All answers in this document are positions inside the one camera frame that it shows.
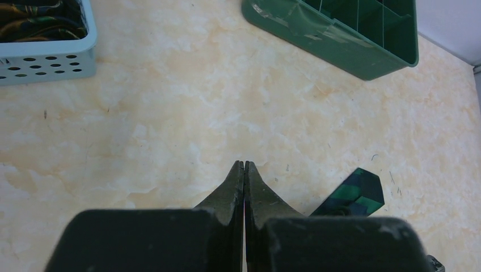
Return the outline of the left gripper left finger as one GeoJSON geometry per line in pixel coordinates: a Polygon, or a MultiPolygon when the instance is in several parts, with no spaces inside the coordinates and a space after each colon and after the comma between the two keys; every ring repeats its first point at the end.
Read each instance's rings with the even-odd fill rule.
{"type": "Polygon", "coordinates": [[[244,164],[235,161],[225,180],[195,209],[210,211],[216,219],[206,253],[207,271],[242,271],[244,239],[244,164]]]}

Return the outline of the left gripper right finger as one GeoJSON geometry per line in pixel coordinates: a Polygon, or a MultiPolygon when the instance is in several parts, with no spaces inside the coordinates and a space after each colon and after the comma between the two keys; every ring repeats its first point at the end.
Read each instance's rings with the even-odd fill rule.
{"type": "Polygon", "coordinates": [[[269,235],[265,224],[272,218],[303,217],[262,179],[256,165],[244,166],[244,213],[248,271],[271,271],[269,235]]]}

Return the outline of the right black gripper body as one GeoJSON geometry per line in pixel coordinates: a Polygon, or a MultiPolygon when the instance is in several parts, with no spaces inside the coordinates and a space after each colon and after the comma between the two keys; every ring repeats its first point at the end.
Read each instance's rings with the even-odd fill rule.
{"type": "Polygon", "coordinates": [[[434,256],[427,255],[427,261],[430,264],[432,272],[446,272],[445,266],[434,256]]]}

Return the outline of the green plaid tie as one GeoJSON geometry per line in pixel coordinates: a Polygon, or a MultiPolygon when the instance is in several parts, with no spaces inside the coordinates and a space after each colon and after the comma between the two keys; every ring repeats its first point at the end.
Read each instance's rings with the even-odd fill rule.
{"type": "Polygon", "coordinates": [[[380,177],[356,168],[311,215],[369,216],[384,204],[380,177]]]}

